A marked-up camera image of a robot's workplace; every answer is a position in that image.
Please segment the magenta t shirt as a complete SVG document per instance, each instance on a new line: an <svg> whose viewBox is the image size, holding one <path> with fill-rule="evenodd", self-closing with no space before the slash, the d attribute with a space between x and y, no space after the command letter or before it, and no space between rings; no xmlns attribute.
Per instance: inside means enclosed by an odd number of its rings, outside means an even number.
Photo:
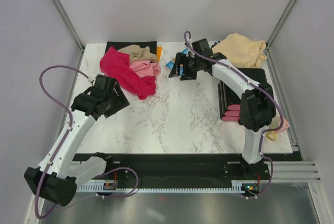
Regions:
<svg viewBox="0 0 334 224"><path fill-rule="evenodd" d="M136 95L140 100L156 94L155 76L140 78L130 68L129 54L110 47L100 60L100 70L103 74L117 79L122 88Z"/></svg>

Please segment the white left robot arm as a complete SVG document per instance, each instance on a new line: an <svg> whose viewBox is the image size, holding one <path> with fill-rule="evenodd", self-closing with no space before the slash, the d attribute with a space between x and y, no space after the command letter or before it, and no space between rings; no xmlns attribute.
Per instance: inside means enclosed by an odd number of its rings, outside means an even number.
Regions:
<svg viewBox="0 0 334 224"><path fill-rule="evenodd" d="M70 168L70 164L98 118L108 118L128 105L117 79L98 75L93 86L74 98L68 123L49 153L36 168L26 169L24 178L33 194L65 207L78 187L98 175L104 179L112 177L115 167L108 162L111 157L101 152L92 154L76 168Z"/></svg>

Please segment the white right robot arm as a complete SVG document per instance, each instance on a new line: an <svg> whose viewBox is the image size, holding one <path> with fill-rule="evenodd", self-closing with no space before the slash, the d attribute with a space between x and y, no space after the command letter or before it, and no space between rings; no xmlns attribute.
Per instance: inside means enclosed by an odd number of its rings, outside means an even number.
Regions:
<svg viewBox="0 0 334 224"><path fill-rule="evenodd" d="M207 39L191 42L189 32L184 35L187 53L178 52L169 73L170 78L195 80L199 71L204 71L226 84L240 99L240 121L245 127L245 143L239 165L239 173L251 179L258 172L256 163L264 158L262 152L263 134L276 116L277 103L273 89L266 83L259 83L246 76L228 58L213 53Z"/></svg>

